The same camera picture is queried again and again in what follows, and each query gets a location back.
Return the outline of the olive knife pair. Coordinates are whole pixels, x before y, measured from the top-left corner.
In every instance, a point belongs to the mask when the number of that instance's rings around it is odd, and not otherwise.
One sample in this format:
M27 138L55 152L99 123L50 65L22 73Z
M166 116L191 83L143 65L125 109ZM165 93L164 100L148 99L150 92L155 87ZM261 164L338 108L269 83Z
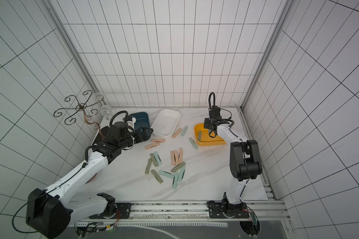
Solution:
M151 157L151 159L152 159L153 165L154 165L155 167L158 167L159 164L158 164L158 162L156 161L155 155L154 155L153 153L151 153L151 154L150 154L150 157Z

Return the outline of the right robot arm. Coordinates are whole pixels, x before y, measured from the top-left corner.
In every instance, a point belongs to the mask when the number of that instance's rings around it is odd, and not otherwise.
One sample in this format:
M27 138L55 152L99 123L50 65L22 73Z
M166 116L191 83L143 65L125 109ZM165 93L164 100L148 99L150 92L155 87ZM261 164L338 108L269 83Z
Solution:
M206 118L204 128L221 137L230 145L229 167L233 177L229 188L223 195L225 209L243 203L244 195L251 181L262 174L262 162L258 143L248 140L231 128L231 120Z

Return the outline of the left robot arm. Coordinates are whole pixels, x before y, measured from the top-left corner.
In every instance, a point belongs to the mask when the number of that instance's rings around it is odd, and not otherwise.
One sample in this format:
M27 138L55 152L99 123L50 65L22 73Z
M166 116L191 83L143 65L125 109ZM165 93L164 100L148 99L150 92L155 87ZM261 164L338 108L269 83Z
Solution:
M76 192L99 171L108 166L122 150L150 139L153 129L133 129L119 121L109 126L107 135L97 144L85 149L84 160L56 183L47 188L35 189L28 196L26 224L48 239L59 236L70 224L93 215L106 219L117 215L114 197L106 193L82 202L70 200Z

